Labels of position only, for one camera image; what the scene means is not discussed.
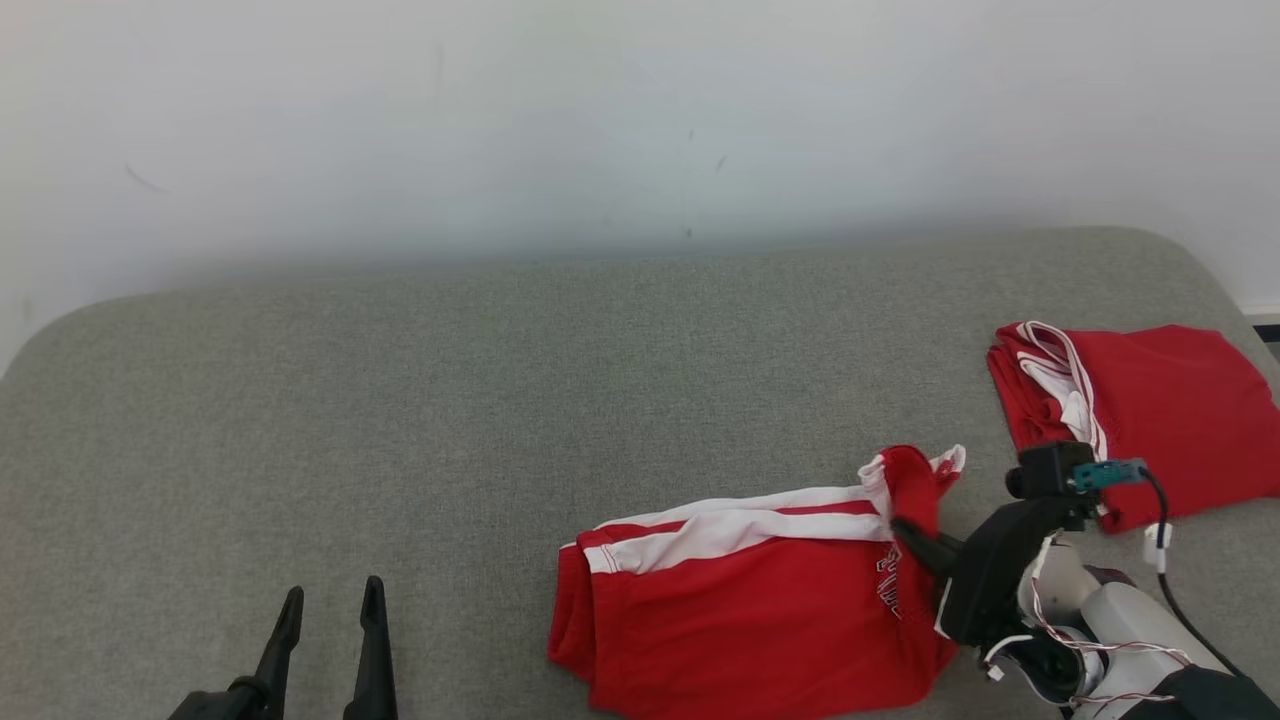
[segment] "folded red garment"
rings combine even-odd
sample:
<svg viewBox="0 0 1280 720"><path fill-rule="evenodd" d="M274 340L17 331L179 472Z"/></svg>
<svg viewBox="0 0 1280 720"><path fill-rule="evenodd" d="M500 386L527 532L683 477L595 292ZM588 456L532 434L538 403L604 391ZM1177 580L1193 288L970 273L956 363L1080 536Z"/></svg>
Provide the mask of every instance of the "folded red garment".
<svg viewBox="0 0 1280 720"><path fill-rule="evenodd" d="M641 720L808 720L910 705L955 646L888 521L937 532L964 448L878 455L851 487L704 500L561 548L550 659Z"/></svg>
<svg viewBox="0 0 1280 720"><path fill-rule="evenodd" d="M1280 495L1280 410L1257 368L1212 331L996 331L987 366L1019 450L1075 439L1098 460L1142 457L1171 516ZM1160 519L1147 486L1103 491L1102 527Z"/></svg>

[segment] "red fabric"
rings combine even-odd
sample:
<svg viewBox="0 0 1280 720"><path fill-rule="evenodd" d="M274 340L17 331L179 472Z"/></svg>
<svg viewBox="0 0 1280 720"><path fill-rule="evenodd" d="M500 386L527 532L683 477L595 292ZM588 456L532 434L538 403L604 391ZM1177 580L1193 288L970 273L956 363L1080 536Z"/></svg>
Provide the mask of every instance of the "red fabric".
<svg viewBox="0 0 1280 720"><path fill-rule="evenodd" d="M997 331L998 345L987 354L1014 445L1074 439L1059 421L1060 404L1019 363L1019 354L1052 361L1046 347L1060 355L1068 348L1052 333L1020 327ZM1106 437L1107 457L1100 460L1144 459L1165 487L1171 516L1280 495L1280 410L1257 368L1221 334L1180 325L1061 332L1088 375L1093 416ZM1103 502L1107 532L1160 519L1146 484L1108 488Z"/></svg>
<svg viewBox="0 0 1280 720"><path fill-rule="evenodd" d="M959 473L934 471L913 447L882 457L895 512L936 533L938 498ZM786 510L805 512L874 510ZM924 698L955 652L933 630L933 578L890 542L772 538L645 574L593 574L584 559L671 525L605 525L561 550L548 655L591 683L595 708L640 720L806 720L899 707Z"/></svg>

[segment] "teal connector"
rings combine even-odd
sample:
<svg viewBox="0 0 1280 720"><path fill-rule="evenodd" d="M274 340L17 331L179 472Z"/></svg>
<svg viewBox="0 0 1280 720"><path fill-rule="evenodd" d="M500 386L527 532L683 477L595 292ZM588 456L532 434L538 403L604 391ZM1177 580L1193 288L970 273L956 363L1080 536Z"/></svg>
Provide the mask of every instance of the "teal connector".
<svg viewBox="0 0 1280 720"><path fill-rule="evenodd" d="M1073 468L1071 482L1075 492L1097 492L1111 486L1140 483L1143 482L1140 470L1146 469L1147 462L1142 457L1091 462Z"/></svg>

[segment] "black cable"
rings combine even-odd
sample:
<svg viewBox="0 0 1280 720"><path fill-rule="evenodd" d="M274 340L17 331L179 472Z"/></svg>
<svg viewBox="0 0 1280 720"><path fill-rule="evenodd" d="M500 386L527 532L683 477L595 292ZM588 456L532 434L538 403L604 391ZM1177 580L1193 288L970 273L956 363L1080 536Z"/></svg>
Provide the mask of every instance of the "black cable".
<svg viewBox="0 0 1280 720"><path fill-rule="evenodd" d="M1151 474L1149 470L1139 468L1138 474L1151 483L1151 487L1156 491L1156 497L1160 500L1160 528L1156 530L1156 547L1165 550L1165 525L1169 524L1169 498L1165 496L1164 486L1160 484L1160 480L1157 480L1156 475ZM1174 618L1178 618L1178 621L1187 628L1187 632L1190 633L1193 638L1199 641L1199 643L1204 646L1204 650L1213 653L1213 657L1216 657L1217 661L1221 662L1222 666L1226 667L1233 675L1247 679L1248 675L1236 667L1234 662L1228 660L1225 655L1219 652L1219 650L1213 647L1213 643L1208 642L1208 638L1202 635L1201 632L1196 629L1196 625L1193 625L1187 618L1183 609L1178 606L1178 601L1174 600L1174 591L1170 589L1169 578L1165 577L1165 573L1158 573L1157 579L1160 580L1160 592L1165 593L1165 602L1167 602L1169 609L1174 611Z"/></svg>

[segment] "gray fabric surface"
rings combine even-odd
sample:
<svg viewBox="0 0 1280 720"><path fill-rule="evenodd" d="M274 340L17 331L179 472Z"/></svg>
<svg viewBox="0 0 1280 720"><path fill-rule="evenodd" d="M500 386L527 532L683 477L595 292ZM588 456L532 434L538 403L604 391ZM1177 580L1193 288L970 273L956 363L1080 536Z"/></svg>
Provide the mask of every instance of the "gray fabric surface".
<svg viewBox="0 0 1280 720"><path fill-rule="evenodd" d="M969 448L942 511L964 536L1007 500L1014 461L984 354L995 328L1029 318L1216 328L1280 387L1208 274L1125 229L81 310L0 380L4 714L164 717L252 670L297 583L288 716L337 717L378 573L402 717L588 716L586 687L544 659L559 544L691 500L850 483L893 443ZM1275 509L1183 523L1170 578L1280 694ZM1156 592L1138 538L1083 548ZM864 717L1002 714L1057 717L961 655L923 705Z"/></svg>

